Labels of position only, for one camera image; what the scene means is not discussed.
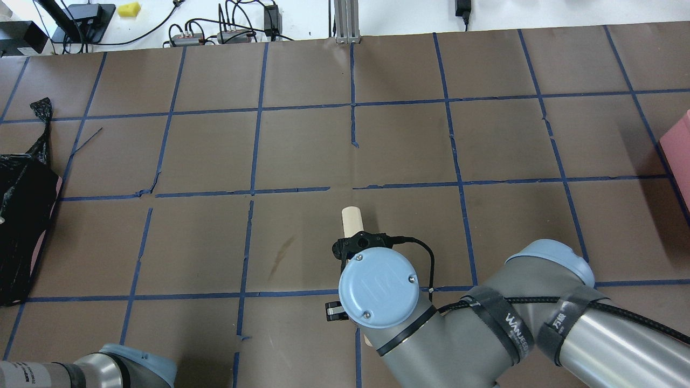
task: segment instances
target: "power adapter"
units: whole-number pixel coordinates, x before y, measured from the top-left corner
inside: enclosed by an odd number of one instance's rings
[[[264,31],[266,31],[266,36],[270,37],[271,41],[280,35],[282,29],[282,21],[280,20],[280,12],[278,12],[278,6],[272,4],[270,6],[264,7]]]
[[[472,0],[455,0],[455,16],[462,17],[465,31],[470,25],[470,13],[472,13]]]

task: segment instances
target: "blue tape line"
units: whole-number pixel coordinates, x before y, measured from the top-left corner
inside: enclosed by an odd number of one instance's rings
[[[362,388],[362,337],[359,327],[355,330],[355,384]]]
[[[107,302],[113,300],[129,300],[129,295],[39,296],[28,298],[26,302]]]
[[[633,84],[630,82],[630,78],[628,77],[628,72],[625,70],[625,67],[623,66],[623,60],[621,60],[620,55],[618,54],[618,49],[616,49],[615,44],[613,42],[613,37],[611,37],[611,32],[609,31],[608,26],[604,26],[604,32],[606,33],[607,39],[609,40],[609,44],[611,45],[611,49],[613,50],[613,54],[615,55],[616,61],[618,61],[618,65],[620,67],[620,72],[623,73],[623,78],[625,79],[625,83],[628,86],[628,89],[630,90],[630,93],[633,97],[633,102],[635,102],[635,107],[638,109],[638,113],[640,114],[640,118],[642,119],[642,123],[644,124],[645,130],[647,130],[647,135],[649,136],[649,140],[651,141],[652,145],[654,146],[654,150],[656,151],[657,156],[659,157],[659,160],[661,161],[661,165],[664,167],[664,172],[671,177],[671,188],[673,189],[673,194],[676,195],[676,200],[678,201],[678,205],[680,206],[680,211],[683,214],[683,217],[685,217],[685,222],[690,226],[690,213],[688,213],[688,209],[685,206],[685,201],[683,200],[683,196],[680,193],[680,189],[678,188],[678,183],[676,182],[676,178],[673,176],[671,173],[671,168],[669,167],[669,164],[667,163],[666,159],[664,158],[664,154],[661,151],[661,147],[659,145],[659,142],[657,142],[656,137],[654,136],[654,132],[651,130],[651,126],[649,125],[649,121],[647,120],[647,117],[644,115],[644,111],[642,109],[642,105],[640,105],[640,101],[638,100],[637,92],[633,89]]]
[[[246,292],[247,298],[285,298],[288,296],[337,295],[337,289],[305,290],[305,291],[258,291]]]
[[[247,214],[247,232],[244,238],[244,261],[242,263],[242,282],[239,289],[239,308],[237,309],[237,335],[242,335],[242,321],[244,320],[244,294],[247,290],[247,272],[249,270],[249,246],[252,240],[252,218],[254,218],[254,200],[249,201]]]
[[[612,282],[596,282],[596,287],[628,287],[628,286],[671,286],[675,284],[690,284],[690,279],[664,280],[618,280]]]
[[[75,153],[78,153],[79,150],[81,150],[88,142],[91,141],[91,139],[93,139],[96,135],[98,135],[102,130],[103,130],[103,127],[101,127],[101,129],[99,129],[99,130],[97,130],[96,132],[94,132],[94,134],[91,135],[82,145],[80,145],[79,148],[77,148],[77,149],[72,153],[72,155],[74,155]]]
[[[357,100],[355,97],[355,44],[350,43],[350,143],[355,148],[359,148],[357,143],[357,121],[355,119],[355,107]]]
[[[125,195],[93,195],[86,197],[64,197],[60,198],[61,202],[79,202],[79,201],[110,201],[110,200],[131,200],[132,198],[139,198],[140,195],[125,194]]]
[[[308,191],[328,191],[330,186],[320,187],[297,187],[297,188],[270,188],[266,190],[256,190],[255,194],[278,194],[278,193],[305,193]]]
[[[492,101],[492,100],[504,100],[504,99],[533,99],[533,98],[537,98],[537,95],[456,97],[456,98],[449,98],[448,101],[450,101],[450,102],[467,102],[467,101]]]
[[[237,191],[199,191],[196,193],[162,193],[156,194],[156,198],[178,198],[178,197],[216,197],[220,195],[247,195],[249,190]]]
[[[189,300],[189,299],[228,299],[239,298],[239,292],[216,293],[173,293],[163,295],[135,295],[134,300]]]
[[[264,109],[264,84],[266,83],[266,63],[268,62],[268,43],[264,44],[264,59],[261,66],[261,83],[259,84],[259,107],[257,108],[257,126],[254,132],[254,153],[252,154],[252,174],[250,192],[254,195],[257,180],[257,162],[259,159],[259,135],[261,134],[261,116]]]
[[[375,190],[379,188],[410,188],[410,187],[446,187],[457,186],[457,182],[429,182],[429,183],[394,183],[394,184],[370,184],[365,187],[353,187],[353,190]]]
[[[465,186],[484,185],[484,184],[525,184],[525,183],[549,183],[561,182],[561,178],[535,178],[526,180],[471,180],[462,182]]]
[[[21,81],[21,78],[24,76],[24,71],[26,70],[26,66],[29,64],[30,58],[31,57],[26,57],[26,59],[24,59],[24,65],[21,66],[21,70],[19,71],[19,75],[17,76],[17,80],[14,82],[14,88],[12,88],[12,92],[10,93],[9,98],[7,98],[7,104],[5,104],[5,108],[2,111],[2,115],[0,115],[0,122],[4,121],[5,116],[7,115],[7,111],[10,110],[10,104],[12,103],[12,100],[14,99],[14,94],[16,94],[17,89],[19,89],[19,82]]]
[[[237,388],[237,378],[239,375],[239,352],[235,352],[235,357],[233,358],[233,388]]]
[[[553,149],[553,155],[556,158],[556,163],[558,164],[558,171],[560,172],[561,180],[563,182],[563,188],[565,190],[565,195],[568,200],[568,206],[570,207],[570,213],[573,216],[573,223],[575,224],[575,232],[578,235],[578,240],[580,241],[580,249],[582,250],[582,257],[585,261],[589,262],[589,255],[587,254],[587,247],[584,245],[584,236],[582,235],[582,229],[580,228],[580,221],[578,219],[578,213],[575,211],[575,202],[573,201],[573,196],[570,192],[570,186],[568,185],[568,178],[565,174],[565,169],[563,168],[563,162],[560,158],[560,153],[558,152],[558,146],[556,145],[556,140],[553,137],[553,129],[551,128],[551,123],[546,118],[546,106],[544,105],[544,98],[542,97],[542,91],[539,88],[539,82],[537,81],[537,76],[534,73],[534,67],[532,66],[532,60],[529,57],[529,51],[527,50],[527,44],[522,36],[522,30],[517,30],[517,35],[520,37],[520,44],[522,45],[522,51],[524,51],[525,60],[527,60],[527,66],[529,67],[529,73],[532,76],[532,82],[534,83],[534,89],[539,97],[539,106],[542,109],[542,119],[546,124],[546,131],[549,134],[551,140],[551,148]]]
[[[299,109],[325,109],[325,108],[342,108],[350,104],[320,104],[320,105],[292,105],[292,106],[267,106],[264,110],[299,110]]]
[[[690,93],[690,89],[635,90],[637,95],[655,95],[659,93]]]
[[[166,154],[166,146],[168,144],[168,134],[170,132],[170,123],[173,120],[173,111],[175,110],[175,102],[177,101],[177,91],[179,90],[179,81],[182,78],[182,70],[184,69],[184,58],[187,55],[187,47],[182,48],[182,55],[179,59],[179,68],[177,69],[177,78],[175,79],[175,89],[172,91],[172,101],[170,102],[170,109],[168,110],[168,119],[166,120],[166,129],[163,132],[163,140],[161,141],[161,150],[158,154],[158,164],[156,165],[156,175],[153,177],[153,184],[148,192],[140,191],[138,194],[143,195],[147,193],[153,193],[153,189],[156,187],[158,181],[158,176],[160,175],[163,168],[163,158]]]
[[[173,112],[174,116],[184,115],[210,115],[213,113],[236,113],[236,112],[256,112],[256,108],[233,108],[233,109],[205,109],[205,110],[181,110]]]
[[[413,104],[437,104],[440,102],[445,102],[445,99],[410,99],[402,101],[370,101],[370,102],[357,102],[357,106],[387,106],[387,105],[413,105]]]
[[[542,95],[542,98],[562,98],[562,97],[599,97],[599,96],[620,96],[629,95],[629,91],[622,92],[592,92],[592,93],[552,93]]]
[[[460,164],[457,160],[457,147],[455,146],[455,130],[453,129],[453,117],[451,115],[451,103],[448,98],[448,85],[446,84],[446,73],[443,69],[443,58],[441,58],[441,48],[438,45],[438,37],[436,32],[433,33],[433,43],[436,48],[436,57],[438,59],[438,67],[441,72],[441,83],[443,85],[443,98],[446,104],[446,119],[448,120],[448,132],[451,137],[451,150],[453,151],[453,163],[455,165],[455,175],[457,176],[457,190],[460,193],[460,209],[462,210],[462,222],[465,229],[465,240],[467,240],[467,253],[469,257],[470,273],[472,275],[472,284],[478,284],[477,281],[477,266],[474,260],[474,248],[472,247],[472,235],[470,232],[469,218],[467,215],[467,206],[465,203],[465,190],[462,181],[462,174],[460,172]]]
[[[19,328],[19,322],[21,321],[21,316],[24,314],[24,307],[26,304],[20,304],[19,310],[17,312],[17,317],[14,319],[14,326],[12,326],[12,333],[7,340],[7,346],[5,347],[5,354],[3,354],[2,361],[7,361],[7,357],[10,356],[10,351],[12,351],[12,343],[14,342],[14,337],[17,335],[17,329]]]
[[[141,233],[141,245],[139,245],[139,255],[137,257],[137,265],[132,277],[132,286],[130,287],[130,294],[127,301],[127,310],[125,311],[125,319],[122,323],[122,333],[120,334],[120,345],[125,344],[127,337],[127,328],[129,327],[129,319],[132,315],[132,305],[134,304],[135,295],[137,294],[137,283],[139,281],[139,271],[141,270],[141,257],[144,256],[144,249],[146,248],[146,239],[148,238],[148,228],[151,225],[151,215],[153,208],[148,208],[146,214],[146,223],[144,223],[144,231]]]
[[[79,130],[77,131],[77,136],[75,136],[75,142],[72,145],[72,151],[70,152],[70,157],[67,159],[67,165],[65,166],[65,172],[62,174],[62,181],[63,181],[63,186],[65,182],[67,182],[67,179],[70,176],[70,171],[72,170],[72,161],[75,158],[75,152],[76,149],[79,145],[79,139],[81,138],[81,132],[84,130],[84,124],[86,123],[86,115],[88,114],[88,111],[91,109],[91,103],[93,102],[93,96],[96,95],[96,88],[98,87],[98,81],[101,79],[101,74],[103,73],[103,67],[106,65],[106,58],[108,57],[108,53],[104,52],[103,53],[103,58],[101,58],[101,65],[98,67],[98,73],[96,73],[96,79],[93,83],[93,87],[91,88],[91,94],[89,95],[88,98],[88,103],[86,103],[86,109],[84,109],[84,114],[83,117],[81,118],[81,123],[79,124]]]
[[[598,181],[608,181],[608,180],[656,180],[656,179],[667,179],[669,176],[666,174],[659,175],[621,175],[618,177],[572,177],[568,178],[568,182],[598,182]]]

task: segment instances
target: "grid square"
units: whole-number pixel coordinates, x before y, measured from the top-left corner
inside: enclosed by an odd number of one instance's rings
[[[239,292],[249,199],[157,198],[137,294]]]
[[[0,61],[0,72],[3,75],[0,81],[0,116],[5,111],[24,61],[27,60],[28,58],[25,57],[6,57]]]
[[[687,332],[690,284],[599,287],[616,305]]]
[[[181,48],[109,52],[88,114],[168,112],[181,56]]]
[[[139,200],[60,203],[31,296],[129,295],[145,223]]]
[[[117,343],[127,302],[32,302],[21,316],[11,360],[72,362]]]
[[[249,190],[256,113],[174,116],[156,193]]]
[[[657,142],[690,110],[690,93],[638,95],[638,101]]]
[[[559,177],[537,99],[451,104],[462,179]]]
[[[540,350],[534,349],[525,360],[498,378],[501,388],[544,387],[587,388],[565,368],[556,367]]]
[[[535,94],[517,30],[450,32],[438,44],[450,98]]]
[[[690,278],[690,227],[666,179],[571,183],[599,281]]]
[[[352,196],[331,189],[255,197],[247,291],[336,289],[340,262],[331,247]]]
[[[298,109],[262,115],[256,188],[351,188],[350,108]]]
[[[457,187],[381,188],[355,192],[369,233],[416,237],[436,258],[434,287],[472,284],[467,241]],[[395,247],[428,285],[429,256],[416,244]]]
[[[99,52],[29,58],[5,120],[35,119],[29,104],[44,97],[52,102],[53,117],[83,116],[103,55]]]
[[[635,90],[690,88],[690,22],[609,26]]]
[[[544,100],[569,177],[663,174],[630,96]]]
[[[456,182],[443,103],[361,106],[354,185]]]
[[[5,353],[7,342],[10,340],[14,321],[17,319],[19,306],[3,307],[0,309],[0,352]]]
[[[263,57],[264,43],[187,47],[175,110],[256,108]]]
[[[508,257],[541,238],[582,254],[561,183],[465,186],[465,197],[480,284]]]
[[[349,45],[334,39],[270,44],[264,106],[349,104],[350,86]]]
[[[87,120],[64,196],[126,195],[150,188],[166,117]]]
[[[334,298],[247,298],[243,334],[252,338],[243,343],[237,386],[354,387],[355,327],[324,319]]]
[[[355,93],[357,102],[443,98],[433,37],[363,38],[355,44]]]
[[[523,30],[543,94],[628,90],[602,26]]]
[[[50,123],[50,168],[58,175],[65,173],[80,122]],[[43,123],[0,124],[0,154],[25,153],[43,134]]]
[[[177,363],[175,386],[231,387],[238,299],[137,300],[125,345]]]

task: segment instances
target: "black device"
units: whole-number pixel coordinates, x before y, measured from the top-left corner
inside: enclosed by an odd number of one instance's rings
[[[455,16],[461,17],[465,23],[465,31],[470,24],[470,14],[472,13],[472,0],[455,0]]]
[[[55,20],[55,43],[99,43],[115,14],[115,4],[72,4],[63,10],[55,0],[36,0]]]
[[[270,37],[271,41],[280,35],[282,30],[282,20],[280,19],[280,12],[278,6],[271,4],[264,7],[264,31],[266,36]]]
[[[0,22],[0,53],[35,55],[43,51],[48,36],[33,21]]]

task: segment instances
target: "pink foam block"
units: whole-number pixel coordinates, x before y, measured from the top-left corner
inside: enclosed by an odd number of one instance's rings
[[[690,208],[690,110],[661,137],[661,147],[676,177],[685,205]]]

